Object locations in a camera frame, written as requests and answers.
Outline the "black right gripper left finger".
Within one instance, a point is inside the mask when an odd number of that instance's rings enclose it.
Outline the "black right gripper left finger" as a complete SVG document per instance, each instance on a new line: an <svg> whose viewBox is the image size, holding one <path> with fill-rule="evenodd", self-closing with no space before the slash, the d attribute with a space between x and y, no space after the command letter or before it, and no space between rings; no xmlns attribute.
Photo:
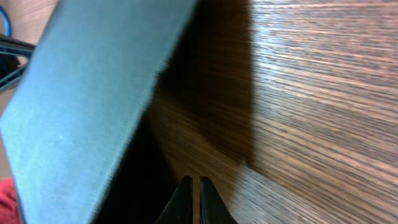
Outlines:
<svg viewBox="0 0 398 224"><path fill-rule="evenodd" d="M193 223L193 179L189 175L181 179L163 212L155 224Z"/></svg>

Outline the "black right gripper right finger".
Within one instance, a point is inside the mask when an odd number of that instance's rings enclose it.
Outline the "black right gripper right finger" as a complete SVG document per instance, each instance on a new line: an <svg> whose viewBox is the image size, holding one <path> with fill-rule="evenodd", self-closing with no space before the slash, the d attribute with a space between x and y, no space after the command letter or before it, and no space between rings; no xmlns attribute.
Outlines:
<svg viewBox="0 0 398 224"><path fill-rule="evenodd" d="M209 177L200 178L200 223L238 224Z"/></svg>

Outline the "red handled cutters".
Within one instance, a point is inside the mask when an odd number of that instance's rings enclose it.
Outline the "red handled cutters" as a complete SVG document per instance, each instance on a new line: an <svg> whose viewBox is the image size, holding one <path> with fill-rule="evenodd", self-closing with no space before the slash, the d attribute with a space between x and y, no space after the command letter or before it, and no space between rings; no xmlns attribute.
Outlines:
<svg viewBox="0 0 398 224"><path fill-rule="evenodd" d="M17 195L12 178L1 181L1 224L21 224Z"/></svg>

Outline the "dark green box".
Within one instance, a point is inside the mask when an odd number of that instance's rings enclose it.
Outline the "dark green box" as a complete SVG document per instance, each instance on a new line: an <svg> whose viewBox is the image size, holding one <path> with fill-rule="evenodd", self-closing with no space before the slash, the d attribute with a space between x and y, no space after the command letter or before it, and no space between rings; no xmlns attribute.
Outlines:
<svg viewBox="0 0 398 224"><path fill-rule="evenodd" d="M58 2L1 117L24 222L95 219L196 7Z"/></svg>

